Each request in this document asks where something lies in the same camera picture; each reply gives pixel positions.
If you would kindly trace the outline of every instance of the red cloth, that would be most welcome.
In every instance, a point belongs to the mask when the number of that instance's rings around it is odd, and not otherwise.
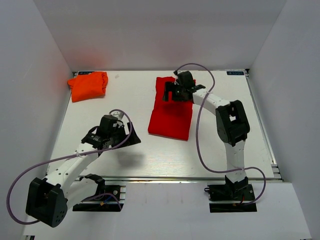
[[[165,82],[174,82],[175,78],[157,77],[155,83],[155,101],[148,127],[149,134],[180,140],[188,140],[192,118],[191,101],[163,101]]]
[[[90,74],[71,78],[68,80],[68,85],[71,88],[72,102],[75,103],[105,95],[107,83],[108,76],[104,71],[94,71]]]

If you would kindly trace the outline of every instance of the white table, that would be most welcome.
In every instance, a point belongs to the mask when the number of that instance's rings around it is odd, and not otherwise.
[[[191,71],[197,84],[207,88],[212,79],[206,71]],[[245,144],[245,166],[263,170],[267,178],[273,178],[272,157],[265,144],[250,90],[244,75],[227,75],[225,71],[213,71],[216,79],[214,93],[226,100],[242,101],[250,124]],[[90,164],[81,175],[89,173],[115,178],[221,178],[221,174],[208,172],[201,165],[195,143],[195,126],[199,106],[193,105],[189,140],[181,141],[148,134],[150,116],[154,108],[156,78],[172,76],[172,71],[108,71],[109,82],[105,97],[72,103],[65,113],[56,140],[52,159],[75,151],[81,139],[93,126],[99,125],[101,117],[110,110],[122,109],[131,118],[142,143],[104,152]],[[215,116],[202,111],[199,142],[207,166],[225,170],[226,152],[220,140]],[[49,165],[48,173],[62,162]],[[249,178],[261,178],[256,170],[246,171]]]

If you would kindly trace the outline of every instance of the wire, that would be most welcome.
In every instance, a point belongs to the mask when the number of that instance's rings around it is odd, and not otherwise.
[[[126,138],[122,142],[117,144],[116,146],[113,146],[111,148],[101,149],[101,150],[94,150],[94,151],[87,151],[87,152],[82,152],[82,153],[78,153],[78,154],[71,154],[71,155],[68,155],[68,156],[62,156],[62,157],[58,157],[58,158],[55,158],[55,159],[52,159],[52,160],[43,161],[43,162],[37,163],[37,164],[27,168],[26,170],[24,170],[22,173],[20,173],[16,177],[16,179],[12,182],[11,186],[9,187],[8,193],[6,195],[6,209],[7,209],[8,213],[9,213],[10,217],[15,222],[17,222],[18,224],[21,224],[21,225],[32,225],[32,224],[36,224],[36,223],[39,222],[39,220],[36,220],[36,221],[21,221],[12,212],[12,209],[11,209],[11,206],[10,206],[11,193],[12,193],[12,190],[14,189],[14,186],[16,185],[16,183],[19,181],[19,179],[23,175],[25,175],[26,173],[28,173],[29,171],[31,171],[31,170],[33,170],[33,169],[35,169],[37,167],[40,167],[40,166],[46,165],[46,164],[50,164],[50,163],[54,163],[54,162],[57,162],[57,161],[60,161],[60,160],[72,159],[72,158],[75,158],[77,156],[85,156],[85,155],[89,155],[89,154],[100,154],[100,153],[103,153],[103,152],[106,152],[106,151],[114,150],[114,149],[120,147],[122,144],[124,144],[129,139],[129,137],[130,137],[130,135],[131,135],[131,133],[133,131],[133,125],[132,125],[131,119],[124,111],[122,111],[120,109],[114,109],[114,110],[110,111],[110,113],[117,112],[117,111],[123,113],[125,115],[125,117],[128,119],[128,122],[129,122],[129,125],[130,125],[130,130],[129,130],[129,134],[126,136]]]
[[[201,152],[200,152],[200,146],[199,146],[199,124],[200,124],[200,116],[201,116],[202,109],[204,108],[204,105],[205,105],[205,102],[206,102],[208,96],[210,95],[211,91],[214,89],[214,87],[215,87],[215,85],[216,85],[216,80],[215,80],[214,75],[212,74],[212,72],[211,72],[208,68],[206,68],[205,66],[203,66],[203,65],[201,65],[201,64],[198,64],[198,63],[193,63],[193,62],[191,62],[191,63],[183,64],[183,65],[181,65],[180,67],[178,67],[176,71],[179,71],[181,68],[183,68],[183,67],[185,67],[185,66],[187,66],[187,65],[196,65],[196,66],[199,66],[199,67],[205,69],[205,70],[208,71],[208,73],[211,75],[212,80],[213,80],[212,86],[210,87],[209,91],[206,93],[206,95],[205,95],[204,98],[203,98],[203,101],[202,101],[202,103],[201,103],[201,105],[200,105],[200,109],[199,109],[198,116],[197,116],[197,119],[196,119],[195,144],[196,144],[196,151],[197,151],[197,153],[198,153],[199,160],[200,160],[202,166],[203,166],[206,170],[208,170],[208,171],[211,172],[211,173],[215,173],[215,174],[226,174],[226,173],[231,173],[231,172],[236,172],[236,171],[243,171],[243,170],[250,170],[250,169],[258,170],[258,171],[262,174],[262,176],[263,176],[263,188],[262,188],[262,191],[261,191],[261,193],[259,194],[259,196],[257,196],[254,200],[252,200],[252,201],[250,201],[250,202],[248,202],[248,203],[245,203],[245,204],[243,204],[243,205],[253,204],[253,203],[255,203],[258,199],[260,199],[261,196],[264,194],[265,189],[266,189],[266,185],[267,185],[266,175],[264,174],[264,172],[263,172],[261,169],[255,167],[255,166],[249,166],[249,167],[246,167],[246,168],[244,168],[244,169],[238,167],[238,168],[235,168],[235,169],[229,169],[229,170],[224,170],[224,171],[217,171],[217,170],[212,170],[212,169],[210,169],[209,167],[207,167],[206,164],[205,164],[205,162],[204,162],[204,160],[203,160],[203,158],[202,158],[202,155],[201,155]]]
[[[97,199],[97,198],[95,198],[94,200],[97,200],[97,201],[99,201],[100,199],[102,199],[103,198],[103,196],[102,197],[100,197],[99,199]]]
[[[103,203],[106,204],[111,198],[112,196],[109,196],[106,200],[103,201]]]
[[[110,196],[111,198],[113,198],[113,199],[116,201],[116,203],[118,204],[118,206],[119,206],[119,208],[120,208],[120,211],[122,210],[121,204],[120,204],[119,200],[116,198],[116,196],[113,195],[113,194],[111,194],[111,193],[107,193],[107,192],[102,193],[102,194],[99,194],[99,195],[96,195],[96,196],[87,197],[86,199],[82,200],[82,202],[84,202],[84,201],[91,201],[91,200],[94,200],[95,198],[99,198],[99,197],[103,197],[103,196]]]
[[[242,195],[241,202],[239,202],[237,205],[241,205],[241,204],[244,202],[244,200],[245,200],[245,195],[243,194],[243,195]]]
[[[93,128],[91,128],[89,131],[88,131],[88,134],[92,134],[92,132],[94,130],[96,130],[99,126],[94,126]]]

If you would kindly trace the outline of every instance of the orange cloth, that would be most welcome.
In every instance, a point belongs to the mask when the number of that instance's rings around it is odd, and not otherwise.
[[[90,74],[78,75],[67,82],[71,88],[72,102],[75,103],[105,95],[108,76],[104,71],[94,71]]]

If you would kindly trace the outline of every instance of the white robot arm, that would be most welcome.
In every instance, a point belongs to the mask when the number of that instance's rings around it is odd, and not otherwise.
[[[176,81],[165,83],[163,100],[169,101],[171,92],[172,101],[193,101],[194,104],[203,106],[216,116],[217,132],[225,146],[227,170],[215,172],[226,173],[223,194],[235,199],[243,194],[243,189],[248,186],[248,178],[243,169],[244,148],[250,126],[244,107],[239,100],[228,101],[213,93],[209,93],[206,97],[208,91],[203,85],[195,84],[189,71],[174,72],[174,74],[177,76]]]
[[[119,148],[141,142],[132,123],[131,126],[128,124],[128,128],[132,128],[131,134],[126,135],[123,116],[119,111],[104,115],[100,125],[89,130],[81,140],[75,151],[78,156],[67,159],[43,179],[36,177],[30,183],[25,210],[28,215],[54,228],[64,219],[68,209],[85,198],[104,192],[105,180],[98,175],[88,174],[81,177],[80,181],[75,180],[100,156],[100,150],[120,143]]]

